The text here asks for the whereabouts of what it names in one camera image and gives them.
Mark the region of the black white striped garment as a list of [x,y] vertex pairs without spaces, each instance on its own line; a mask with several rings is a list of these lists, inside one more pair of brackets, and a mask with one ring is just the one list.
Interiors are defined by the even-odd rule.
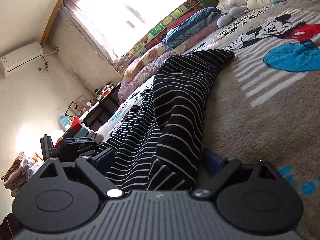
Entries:
[[124,192],[191,190],[199,174],[203,126],[210,91],[234,59],[230,50],[172,55],[157,70],[121,126],[101,149],[114,148],[106,178]]

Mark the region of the stack of folded clothes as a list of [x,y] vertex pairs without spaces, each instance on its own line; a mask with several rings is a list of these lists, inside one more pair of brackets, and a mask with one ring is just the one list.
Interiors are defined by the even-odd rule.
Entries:
[[60,146],[60,141],[63,139],[68,138],[82,138],[82,137],[90,137],[95,142],[102,142],[104,139],[104,136],[100,133],[97,133],[89,128],[87,128],[79,119],[79,117],[76,117],[73,119],[72,124],[70,128],[65,131],[63,136],[59,138],[55,144],[55,148],[58,148]]

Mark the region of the dark side desk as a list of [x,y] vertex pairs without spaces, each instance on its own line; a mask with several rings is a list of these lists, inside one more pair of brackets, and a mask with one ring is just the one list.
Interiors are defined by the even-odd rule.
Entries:
[[117,84],[105,97],[97,101],[93,107],[86,111],[80,120],[89,129],[97,131],[106,123],[120,106],[118,92],[120,83]]

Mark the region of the Mickey Mouse bed blanket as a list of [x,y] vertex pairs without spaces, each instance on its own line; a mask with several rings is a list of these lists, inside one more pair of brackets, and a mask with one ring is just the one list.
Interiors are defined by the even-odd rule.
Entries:
[[[319,239],[319,2],[269,6],[203,50],[210,49],[230,50],[235,57],[208,96],[202,150],[242,163],[273,164],[303,200],[299,233]],[[154,76],[139,88],[137,106]]]

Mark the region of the pink floral quilt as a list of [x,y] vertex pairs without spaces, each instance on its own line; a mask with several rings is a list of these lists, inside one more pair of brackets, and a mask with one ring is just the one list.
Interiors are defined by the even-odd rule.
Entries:
[[126,81],[124,78],[120,83],[120,89],[118,92],[118,99],[120,103],[123,103],[133,91],[141,86],[147,79],[154,75],[159,67],[165,62],[165,60],[171,55],[180,55],[185,51],[205,39],[212,32],[217,30],[217,20],[214,20],[210,25],[206,26],[204,29],[198,31],[193,36],[182,42],[173,50],[167,50],[157,59],[148,63],[130,82]]

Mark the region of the yellow patterned pillow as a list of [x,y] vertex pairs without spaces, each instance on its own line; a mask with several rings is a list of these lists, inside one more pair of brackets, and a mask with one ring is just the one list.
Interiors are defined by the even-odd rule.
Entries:
[[130,82],[148,63],[160,57],[167,51],[162,42],[150,48],[142,56],[135,59],[125,70],[124,79]]

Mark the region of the white air conditioner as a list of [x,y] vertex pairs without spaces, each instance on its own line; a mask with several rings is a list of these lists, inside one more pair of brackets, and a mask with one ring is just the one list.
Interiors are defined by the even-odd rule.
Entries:
[[1,56],[1,72],[5,78],[16,68],[24,65],[27,62],[33,61],[42,57],[43,49],[39,42],[33,42]]

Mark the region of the sheer curtain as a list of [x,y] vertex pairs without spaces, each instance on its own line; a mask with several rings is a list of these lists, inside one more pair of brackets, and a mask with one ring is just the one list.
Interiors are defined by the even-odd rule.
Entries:
[[60,15],[66,17],[80,31],[96,53],[120,75],[123,75],[126,67],[125,55],[119,57],[115,53],[93,18],[84,13],[72,0],[64,0],[59,10]]

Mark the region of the blue folded blanket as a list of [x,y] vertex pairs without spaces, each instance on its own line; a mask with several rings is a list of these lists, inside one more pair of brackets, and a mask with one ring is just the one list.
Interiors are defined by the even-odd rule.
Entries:
[[178,27],[167,32],[162,43],[169,50],[176,48],[182,42],[193,36],[198,31],[210,25],[221,14],[221,11],[215,7],[206,7],[190,16],[185,22]]

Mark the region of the colourful alphabet foam mat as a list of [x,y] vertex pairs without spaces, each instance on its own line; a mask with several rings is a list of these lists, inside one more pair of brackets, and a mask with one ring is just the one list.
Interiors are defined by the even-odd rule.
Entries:
[[204,7],[216,7],[218,0],[187,0],[167,17],[157,23],[146,35],[126,53],[124,62],[129,65],[133,60],[143,55],[154,45],[160,43],[167,34],[168,26],[185,14]]

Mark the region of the grey plush toy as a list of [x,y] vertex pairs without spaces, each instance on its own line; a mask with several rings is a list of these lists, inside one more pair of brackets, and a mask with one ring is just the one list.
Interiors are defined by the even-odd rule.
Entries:
[[217,20],[217,27],[224,28],[225,26],[232,23],[233,20],[243,16],[248,9],[246,6],[233,7],[227,14],[222,15]]

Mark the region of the window with wooden frame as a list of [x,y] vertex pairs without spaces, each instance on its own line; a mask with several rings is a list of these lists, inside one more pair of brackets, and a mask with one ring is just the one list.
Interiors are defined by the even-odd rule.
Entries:
[[187,0],[72,1],[93,18],[115,53],[121,57],[157,23]]

